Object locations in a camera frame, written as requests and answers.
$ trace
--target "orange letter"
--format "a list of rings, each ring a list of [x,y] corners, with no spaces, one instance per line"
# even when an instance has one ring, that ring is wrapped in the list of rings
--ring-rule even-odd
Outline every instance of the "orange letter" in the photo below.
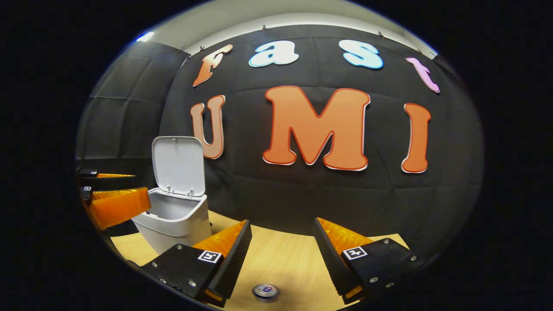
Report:
[[[422,173],[428,167],[426,145],[430,113],[426,108],[415,103],[406,103],[403,108],[411,119],[411,141],[409,153],[401,163],[401,169],[406,173]]]
[[[217,159],[223,153],[223,121],[221,114],[221,106],[225,103],[224,95],[212,97],[207,102],[207,108],[211,111],[211,126],[213,129],[213,143],[208,144],[204,137],[204,105],[197,103],[190,108],[192,115],[192,126],[194,127],[194,137],[199,139],[204,144],[204,157]]]
[[[223,53],[228,53],[231,50],[232,44],[228,44],[204,57],[204,59],[202,59],[202,68],[200,68],[200,73],[198,74],[196,81],[194,81],[193,86],[198,86],[207,81],[207,79],[209,79],[212,75],[211,68],[217,68],[223,59]]]
[[[274,87],[265,97],[273,103],[271,146],[263,153],[265,162],[290,165],[296,161],[296,154],[290,150],[292,132],[308,165],[317,161],[333,135],[330,152],[323,157],[327,167],[343,170],[367,167],[363,136],[365,107],[371,102],[368,94],[353,89],[336,90],[320,116],[297,86]]]

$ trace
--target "metal can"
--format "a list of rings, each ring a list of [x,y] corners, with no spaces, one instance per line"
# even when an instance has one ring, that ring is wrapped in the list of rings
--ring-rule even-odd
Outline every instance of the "metal can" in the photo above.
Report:
[[[252,293],[260,302],[273,302],[277,299],[279,290],[271,284],[259,284],[252,289]]]

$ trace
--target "letter s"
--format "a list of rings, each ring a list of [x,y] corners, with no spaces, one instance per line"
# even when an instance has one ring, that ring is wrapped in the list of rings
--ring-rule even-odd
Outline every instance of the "letter s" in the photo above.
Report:
[[[365,42],[355,40],[342,40],[338,46],[346,52],[344,58],[348,63],[354,66],[362,66],[371,69],[380,69],[384,66],[384,61],[378,56],[378,50]]]

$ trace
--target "pink letter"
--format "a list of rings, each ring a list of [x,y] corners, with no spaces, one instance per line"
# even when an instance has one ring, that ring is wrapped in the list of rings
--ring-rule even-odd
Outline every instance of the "pink letter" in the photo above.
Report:
[[[430,90],[436,93],[440,92],[440,87],[438,87],[438,84],[435,84],[430,79],[430,71],[428,70],[428,68],[424,67],[416,58],[408,57],[406,58],[406,60],[413,64],[413,66],[415,66],[416,72],[419,73],[420,78]]]

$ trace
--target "light blue letter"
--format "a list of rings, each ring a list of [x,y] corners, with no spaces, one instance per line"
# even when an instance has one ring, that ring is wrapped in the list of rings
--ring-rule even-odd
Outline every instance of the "light blue letter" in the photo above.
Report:
[[[249,59],[249,65],[251,67],[264,67],[273,63],[277,65],[293,63],[300,57],[294,53],[295,46],[291,41],[265,43],[255,49],[257,54]]]
[[[378,56],[378,50],[365,42],[355,40],[342,40],[338,43],[340,48],[349,53],[344,53],[344,58],[354,66],[363,66],[371,69],[380,69],[384,66],[382,58]]]

